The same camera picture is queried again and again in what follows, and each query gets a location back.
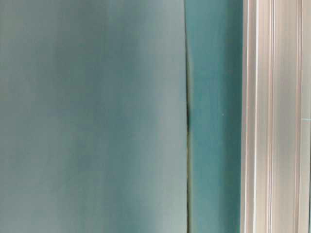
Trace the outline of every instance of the metal rail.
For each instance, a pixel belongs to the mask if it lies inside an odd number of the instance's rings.
[[[245,0],[241,233],[307,233],[311,1]]]

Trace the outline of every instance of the aluminum frame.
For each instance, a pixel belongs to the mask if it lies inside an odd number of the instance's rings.
[[[309,232],[311,1],[244,0],[241,233]]]

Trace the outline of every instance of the teal surface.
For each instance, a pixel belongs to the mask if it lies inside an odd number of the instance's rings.
[[[185,233],[184,5],[0,0],[0,233]]]
[[[190,232],[240,221],[242,0],[186,0]]]

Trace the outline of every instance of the silver extrusion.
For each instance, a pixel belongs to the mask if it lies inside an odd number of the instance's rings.
[[[245,0],[241,233],[307,233],[311,1]]]

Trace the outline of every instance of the green board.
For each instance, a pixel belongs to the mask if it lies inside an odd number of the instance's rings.
[[[184,5],[0,0],[0,233],[186,231]]]
[[[242,0],[186,0],[190,232],[238,233]]]

